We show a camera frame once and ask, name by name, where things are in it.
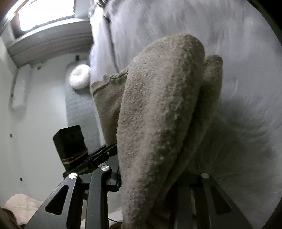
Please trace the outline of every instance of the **white fluffy pillow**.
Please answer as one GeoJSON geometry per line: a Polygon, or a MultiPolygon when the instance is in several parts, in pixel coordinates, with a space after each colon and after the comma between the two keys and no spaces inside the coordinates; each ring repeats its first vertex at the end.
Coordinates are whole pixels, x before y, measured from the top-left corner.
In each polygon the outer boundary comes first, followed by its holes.
{"type": "Polygon", "coordinates": [[[80,90],[89,86],[90,67],[86,64],[81,64],[75,67],[69,77],[69,83],[72,88],[80,90]]]}

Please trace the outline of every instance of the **white blanket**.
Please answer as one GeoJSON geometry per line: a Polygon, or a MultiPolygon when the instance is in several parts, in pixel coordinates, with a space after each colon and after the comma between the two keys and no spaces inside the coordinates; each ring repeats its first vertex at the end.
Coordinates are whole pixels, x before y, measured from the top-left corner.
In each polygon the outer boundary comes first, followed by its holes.
{"type": "MultiPolygon", "coordinates": [[[[282,196],[282,47],[266,20],[246,0],[113,0],[106,11],[119,70],[173,33],[191,34],[206,55],[223,58],[221,100],[198,155],[252,226],[261,228],[282,196]]],[[[99,28],[92,82],[116,72],[105,22],[92,20],[99,28]]]]}
{"type": "Polygon", "coordinates": [[[12,196],[5,204],[4,208],[13,212],[18,225],[27,224],[38,208],[43,204],[42,201],[32,199],[24,194],[12,196]]]}

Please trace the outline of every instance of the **black metal bracket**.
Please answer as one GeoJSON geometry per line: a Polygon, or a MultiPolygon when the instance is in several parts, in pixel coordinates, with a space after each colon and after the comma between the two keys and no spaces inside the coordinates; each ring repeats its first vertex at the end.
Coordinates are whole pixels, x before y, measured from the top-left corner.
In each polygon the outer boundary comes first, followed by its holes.
{"type": "Polygon", "coordinates": [[[92,173],[70,173],[46,199],[25,229],[80,229],[83,196],[88,190],[86,229],[108,229],[107,192],[121,180],[117,155],[92,173]]]}
{"type": "Polygon", "coordinates": [[[196,225],[198,229],[252,229],[243,213],[208,173],[200,176],[184,173],[174,190],[176,200],[170,228],[192,229],[196,225]]]}
{"type": "Polygon", "coordinates": [[[98,168],[98,165],[108,161],[114,155],[117,155],[116,143],[109,146],[103,145],[95,153],[89,155],[79,166],[64,172],[63,177],[66,178],[71,173],[77,173],[78,175],[92,173],[98,168]]]}

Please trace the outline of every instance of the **fuzzy gray sock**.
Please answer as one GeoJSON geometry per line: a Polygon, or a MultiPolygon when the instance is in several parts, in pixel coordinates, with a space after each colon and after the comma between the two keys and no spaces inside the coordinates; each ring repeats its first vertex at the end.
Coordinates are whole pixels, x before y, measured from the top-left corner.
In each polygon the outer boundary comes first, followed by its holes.
{"type": "Polygon", "coordinates": [[[93,83],[106,143],[116,133],[123,228],[167,226],[160,209],[211,123],[221,84],[222,59],[205,59],[190,35],[157,40],[121,73],[93,83]]]}

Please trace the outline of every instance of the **silver screw head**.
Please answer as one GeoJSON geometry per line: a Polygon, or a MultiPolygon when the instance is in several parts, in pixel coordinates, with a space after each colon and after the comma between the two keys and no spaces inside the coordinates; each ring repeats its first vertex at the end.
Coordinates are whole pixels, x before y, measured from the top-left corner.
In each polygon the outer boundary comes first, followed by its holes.
{"type": "Polygon", "coordinates": [[[208,173],[202,173],[201,174],[202,178],[208,179],[210,175],[208,173]]]}
{"type": "Polygon", "coordinates": [[[69,175],[69,178],[70,179],[74,179],[74,178],[76,178],[77,177],[77,173],[71,173],[70,175],[69,175]]]}
{"type": "Polygon", "coordinates": [[[101,170],[102,171],[108,171],[110,169],[110,166],[108,166],[108,165],[103,165],[102,167],[101,167],[101,170]]]}

